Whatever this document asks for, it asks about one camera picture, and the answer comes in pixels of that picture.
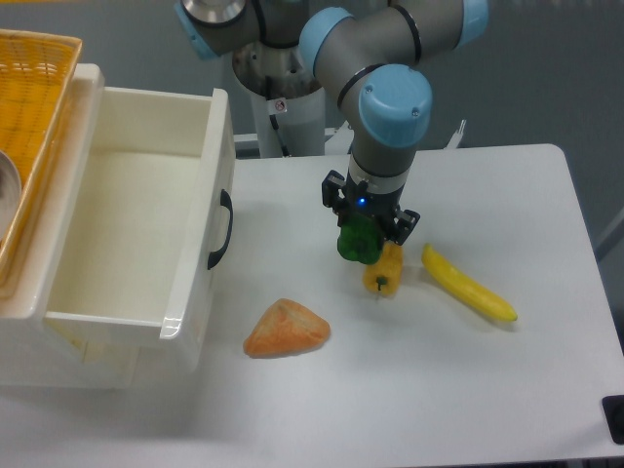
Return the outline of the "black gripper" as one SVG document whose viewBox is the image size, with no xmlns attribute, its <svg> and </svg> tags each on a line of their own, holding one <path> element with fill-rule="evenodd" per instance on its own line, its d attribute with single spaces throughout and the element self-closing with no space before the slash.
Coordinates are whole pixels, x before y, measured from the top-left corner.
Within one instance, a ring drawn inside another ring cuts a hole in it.
<svg viewBox="0 0 624 468">
<path fill-rule="evenodd" d="M 347 178 L 335 170 L 322 182 L 322 203 L 337 216 L 337 225 L 351 215 L 379 217 L 385 241 L 402 246 L 420 221 L 420 214 L 400 210 L 406 173 L 372 175 L 360 167 L 350 167 Z"/>
</svg>

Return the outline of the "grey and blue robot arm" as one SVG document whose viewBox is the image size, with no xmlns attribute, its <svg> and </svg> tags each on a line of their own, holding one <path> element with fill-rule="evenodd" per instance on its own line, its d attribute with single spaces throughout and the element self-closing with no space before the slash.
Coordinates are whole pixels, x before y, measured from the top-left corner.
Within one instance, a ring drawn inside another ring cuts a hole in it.
<svg viewBox="0 0 624 468">
<path fill-rule="evenodd" d="M 349 167 L 322 184 L 340 254 L 403 244 L 419 216 L 400 197 L 432 108 L 417 66 L 481 36 L 488 3 L 391 1 L 364 19 L 305 1 L 178 1 L 175 13 L 201 58 L 230 56 L 261 156 L 320 154 L 324 98 L 340 110 L 354 133 Z"/>
</svg>

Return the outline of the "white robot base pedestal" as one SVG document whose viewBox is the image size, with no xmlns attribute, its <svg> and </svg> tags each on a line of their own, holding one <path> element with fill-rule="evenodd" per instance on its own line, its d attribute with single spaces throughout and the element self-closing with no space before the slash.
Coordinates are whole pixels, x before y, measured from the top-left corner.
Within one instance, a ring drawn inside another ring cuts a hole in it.
<svg viewBox="0 0 624 468">
<path fill-rule="evenodd" d="M 298 47 L 277 49 L 256 41 L 233 53 L 232 67 L 251 100 L 262 158 L 325 153 L 325 91 Z"/>
</svg>

